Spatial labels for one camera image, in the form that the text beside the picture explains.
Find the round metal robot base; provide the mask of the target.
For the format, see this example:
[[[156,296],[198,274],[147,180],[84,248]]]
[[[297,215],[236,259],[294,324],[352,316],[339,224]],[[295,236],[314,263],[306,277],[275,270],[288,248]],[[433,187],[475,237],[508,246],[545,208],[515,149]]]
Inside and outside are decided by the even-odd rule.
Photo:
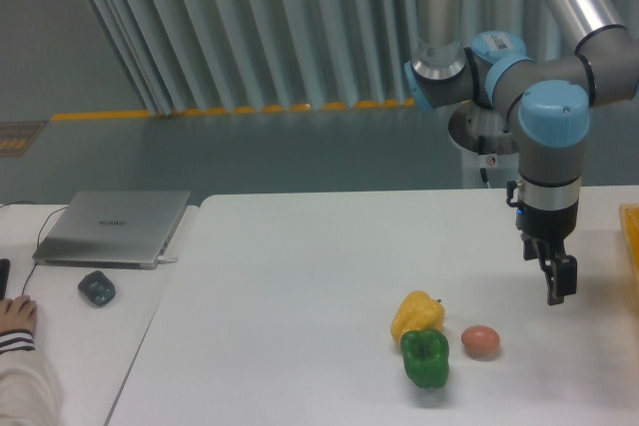
[[[499,113],[472,102],[462,103],[448,121],[448,132],[461,148],[478,155],[513,155],[517,145]]]

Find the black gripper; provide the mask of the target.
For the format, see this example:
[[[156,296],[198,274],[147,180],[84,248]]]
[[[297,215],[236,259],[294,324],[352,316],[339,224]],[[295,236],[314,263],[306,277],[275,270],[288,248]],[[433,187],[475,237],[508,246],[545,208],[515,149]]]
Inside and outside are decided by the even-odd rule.
[[[548,305],[561,304],[577,291],[577,259],[567,254],[562,244],[574,231],[577,214],[578,204],[557,211],[539,210],[528,204],[517,207],[515,224],[521,232],[523,259],[541,261]]]

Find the cream sleeved forearm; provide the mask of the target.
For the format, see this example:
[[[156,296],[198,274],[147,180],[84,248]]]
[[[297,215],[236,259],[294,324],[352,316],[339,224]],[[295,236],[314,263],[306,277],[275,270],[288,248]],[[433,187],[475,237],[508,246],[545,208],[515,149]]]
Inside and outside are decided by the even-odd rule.
[[[26,329],[1,334],[1,424],[59,425],[55,374]]]

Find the person's hand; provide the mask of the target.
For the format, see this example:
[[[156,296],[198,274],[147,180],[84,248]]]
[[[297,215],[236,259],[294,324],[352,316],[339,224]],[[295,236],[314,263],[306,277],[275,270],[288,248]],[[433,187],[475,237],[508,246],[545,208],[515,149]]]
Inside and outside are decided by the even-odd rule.
[[[1,335],[28,333],[35,336],[38,320],[38,303],[29,295],[4,298],[1,307]]]

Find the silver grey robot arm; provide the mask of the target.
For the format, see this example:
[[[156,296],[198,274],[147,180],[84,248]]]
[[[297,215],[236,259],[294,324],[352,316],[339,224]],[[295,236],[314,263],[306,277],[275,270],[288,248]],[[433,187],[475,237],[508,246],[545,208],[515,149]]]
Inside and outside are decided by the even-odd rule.
[[[405,72],[421,108],[469,101],[502,118],[518,150],[506,201],[523,256],[538,261],[555,305],[577,290],[578,264],[564,241],[576,225],[590,111],[637,94],[638,43],[609,0],[545,1],[570,56],[535,62],[499,31],[463,47],[461,0],[416,0],[418,45]]]

